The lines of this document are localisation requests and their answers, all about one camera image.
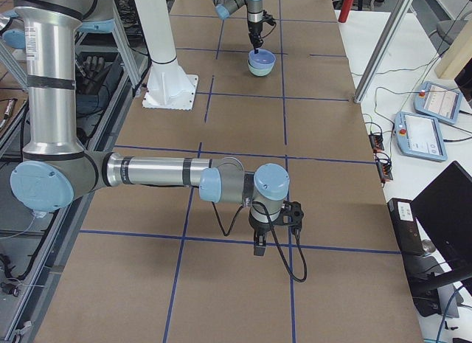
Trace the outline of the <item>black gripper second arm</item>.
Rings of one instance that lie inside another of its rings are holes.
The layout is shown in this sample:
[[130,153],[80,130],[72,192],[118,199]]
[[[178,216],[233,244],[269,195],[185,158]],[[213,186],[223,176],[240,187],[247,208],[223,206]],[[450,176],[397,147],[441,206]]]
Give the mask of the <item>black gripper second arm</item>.
[[263,256],[266,251],[266,233],[271,231],[270,224],[254,217],[249,218],[249,224],[254,230],[254,256]]

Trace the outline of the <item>black gripper first arm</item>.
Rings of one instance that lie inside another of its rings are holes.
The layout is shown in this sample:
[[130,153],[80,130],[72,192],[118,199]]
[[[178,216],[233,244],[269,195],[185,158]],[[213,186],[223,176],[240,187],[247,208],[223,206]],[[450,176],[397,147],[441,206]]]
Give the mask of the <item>black gripper first arm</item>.
[[249,30],[249,39],[251,45],[253,46],[254,54],[259,52],[259,48],[263,45],[263,39],[261,33],[263,31],[263,23],[261,21],[251,22],[247,21],[248,30]]

